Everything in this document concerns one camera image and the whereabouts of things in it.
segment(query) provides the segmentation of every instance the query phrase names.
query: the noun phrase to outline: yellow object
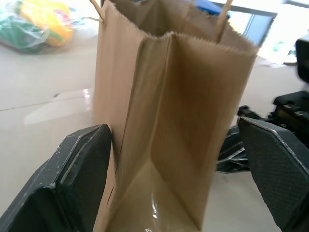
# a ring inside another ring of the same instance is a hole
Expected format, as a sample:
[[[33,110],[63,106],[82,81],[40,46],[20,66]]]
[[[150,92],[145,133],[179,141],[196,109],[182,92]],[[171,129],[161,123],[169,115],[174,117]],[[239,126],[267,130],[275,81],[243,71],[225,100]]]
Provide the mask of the yellow object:
[[[47,44],[62,46],[72,39],[70,9],[66,4],[55,0],[23,0],[16,10],[32,24],[42,30],[49,30]]]

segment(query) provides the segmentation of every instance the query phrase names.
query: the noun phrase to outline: brown paper bag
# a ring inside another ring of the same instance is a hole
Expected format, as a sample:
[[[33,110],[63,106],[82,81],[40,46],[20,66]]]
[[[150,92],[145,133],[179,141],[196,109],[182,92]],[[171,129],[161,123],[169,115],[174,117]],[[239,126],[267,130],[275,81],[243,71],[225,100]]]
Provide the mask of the brown paper bag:
[[[114,159],[95,231],[199,231],[257,50],[230,25],[221,33],[225,15],[183,0],[97,9],[93,115],[112,130]]]

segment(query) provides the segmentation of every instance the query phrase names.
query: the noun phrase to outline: plastic bag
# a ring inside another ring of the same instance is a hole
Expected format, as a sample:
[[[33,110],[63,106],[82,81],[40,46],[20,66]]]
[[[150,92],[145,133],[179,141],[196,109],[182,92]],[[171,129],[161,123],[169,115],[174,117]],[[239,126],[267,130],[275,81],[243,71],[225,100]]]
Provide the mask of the plastic bag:
[[[27,53],[69,44],[77,29],[93,24],[83,20],[91,16],[87,8],[73,4],[68,0],[5,0],[0,3],[0,43]]]

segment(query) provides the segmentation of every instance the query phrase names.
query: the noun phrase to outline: paper bag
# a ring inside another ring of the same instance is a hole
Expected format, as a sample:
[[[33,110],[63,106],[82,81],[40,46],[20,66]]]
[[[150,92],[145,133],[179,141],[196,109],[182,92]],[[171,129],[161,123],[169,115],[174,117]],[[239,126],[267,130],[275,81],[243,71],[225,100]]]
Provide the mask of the paper bag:
[[[257,50],[183,0],[99,10],[93,116],[112,130],[113,157],[95,231],[199,231]]]

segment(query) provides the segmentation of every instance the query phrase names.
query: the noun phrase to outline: paper bag handle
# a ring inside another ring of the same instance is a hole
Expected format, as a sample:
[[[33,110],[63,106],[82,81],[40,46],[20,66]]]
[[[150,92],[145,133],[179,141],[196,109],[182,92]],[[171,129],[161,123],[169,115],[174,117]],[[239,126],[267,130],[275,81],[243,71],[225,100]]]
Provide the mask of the paper bag handle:
[[[101,7],[99,7],[99,5],[97,4],[96,0],[90,0],[90,2],[92,3],[92,5],[95,7],[97,13],[99,14],[102,23],[105,24],[105,16],[104,16],[104,12],[102,11]]]
[[[223,9],[221,10],[221,13],[218,18],[217,22],[217,28],[216,28],[216,43],[220,43],[225,26],[226,26],[226,17],[227,12],[231,9],[233,0],[227,0],[226,4],[224,5]]]

